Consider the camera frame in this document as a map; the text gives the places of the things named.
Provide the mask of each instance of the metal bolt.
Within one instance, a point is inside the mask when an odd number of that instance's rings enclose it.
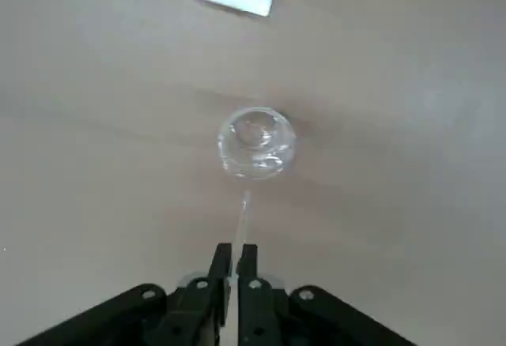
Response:
[[[250,281],[250,288],[251,289],[258,289],[260,287],[262,287],[262,283],[260,283],[259,280],[252,280],[252,281]]]
[[[207,282],[206,281],[199,281],[197,283],[197,289],[203,289],[203,288],[207,288]]]
[[[304,301],[313,300],[315,298],[315,294],[307,289],[300,291],[299,297]]]

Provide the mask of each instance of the wooden table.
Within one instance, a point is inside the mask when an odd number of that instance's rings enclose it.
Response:
[[[0,0],[0,334],[172,290],[232,239],[219,125],[267,105],[296,161],[250,241],[419,344],[500,344],[506,0]]]

